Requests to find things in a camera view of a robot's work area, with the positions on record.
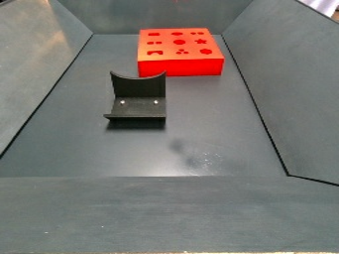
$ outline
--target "gray panel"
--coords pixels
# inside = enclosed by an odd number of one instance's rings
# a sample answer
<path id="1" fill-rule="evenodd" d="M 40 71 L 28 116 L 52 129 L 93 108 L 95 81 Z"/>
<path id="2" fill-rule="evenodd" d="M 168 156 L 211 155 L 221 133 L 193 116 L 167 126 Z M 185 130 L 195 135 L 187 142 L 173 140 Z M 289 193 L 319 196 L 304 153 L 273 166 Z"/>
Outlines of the gray panel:
<path id="1" fill-rule="evenodd" d="M 337 24 L 255 0 L 224 37 L 289 173 L 339 184 Z"/>
<path id="2" fill-rule="evenodd" d="M 1 253 L 339 249 L 337 188 L 292 178 L 1 179 L 0 203 Z"/>
<path id="3" fill-rule="evenodd" d="M 97 34 L 207 27 L 221 34 L 253 0 L 58 0 Z"/>
<path id="4" fill-rule="evenodd" d="M 93 36 L 0 162 L 1 177 L 284 176 L 220 36 L 221 76 L 167 78 L 164 129 L 113 129 L 109 71 L 137 76 L 137 36 Z"/>
<path id="5" fill-rule="evenodd" d="M 0 6 L 0 153 L 69 66 L 91 31 L 56 1 Z"/>

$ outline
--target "black object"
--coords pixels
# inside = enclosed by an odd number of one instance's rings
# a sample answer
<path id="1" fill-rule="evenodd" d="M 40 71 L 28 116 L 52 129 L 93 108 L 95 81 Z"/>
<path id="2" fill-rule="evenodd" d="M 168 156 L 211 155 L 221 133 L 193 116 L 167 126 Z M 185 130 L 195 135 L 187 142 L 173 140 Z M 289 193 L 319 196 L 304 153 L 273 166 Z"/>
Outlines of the black object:
<path id="1" fill-rule="evenodd" d="M 165 120 L 165 71 L 149 77 L 125 77 L 111 72 L 115 100 L 109 120 Z"/>

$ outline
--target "red block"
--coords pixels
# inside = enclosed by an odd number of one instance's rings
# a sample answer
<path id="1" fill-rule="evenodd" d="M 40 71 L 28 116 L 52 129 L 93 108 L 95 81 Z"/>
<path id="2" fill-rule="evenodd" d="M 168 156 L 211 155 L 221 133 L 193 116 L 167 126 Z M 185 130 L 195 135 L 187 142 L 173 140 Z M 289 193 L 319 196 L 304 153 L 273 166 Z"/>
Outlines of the red block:
<path id="1" fill-rule="evenodd" d="M 224 56 L 208 29 L 140 30 L 139 76 L 220 75 Z"/>

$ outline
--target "bin floor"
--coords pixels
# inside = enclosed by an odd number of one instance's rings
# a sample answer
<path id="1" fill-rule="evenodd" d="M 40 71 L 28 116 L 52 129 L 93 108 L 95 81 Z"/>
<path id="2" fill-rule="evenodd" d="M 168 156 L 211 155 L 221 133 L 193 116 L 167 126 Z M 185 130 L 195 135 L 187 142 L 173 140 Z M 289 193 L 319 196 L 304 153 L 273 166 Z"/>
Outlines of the bin floor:
<path id="1" fill-rule="evenodd" d="M 96 35 L 0 162 L 0 177 L 265 176 L 284 172 L 223 38 L 221 76 L 167 77 L 164 129 L 115 129 L 109 71 L 137 76 L 137 36 Z"/>

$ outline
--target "circular hole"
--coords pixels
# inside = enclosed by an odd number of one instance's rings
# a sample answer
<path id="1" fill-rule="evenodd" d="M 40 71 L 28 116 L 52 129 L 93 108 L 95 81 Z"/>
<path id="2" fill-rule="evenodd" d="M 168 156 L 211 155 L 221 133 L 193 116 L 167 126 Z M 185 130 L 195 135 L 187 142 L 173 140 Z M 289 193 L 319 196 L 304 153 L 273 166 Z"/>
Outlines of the circular hole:
<path id="1" fill-rule="evenodd" d="M 201 53 L 201 54 L 208 55 L 208 54 L 211 54 L 211 53 L 212 53 L 212 51 L 211 51 L 211 50 L 208 50 L 208 49 L 203 49 L 203 50 L 200 50 L 200 53 Z"/>
<path id="2" fill-rule="evenodd" d="M 184 40 L 175 40 L 173 43 L 176 45 L 183 45 L 183 44 L 185 44 L 185 41 Z"/>
<path id="3" fill-rule="evenodd" d="M 173 32 L 172 35 L 173 35 L 173 36 L 181 36 L 183 33 L 181 33 L 181 32 Z"/>

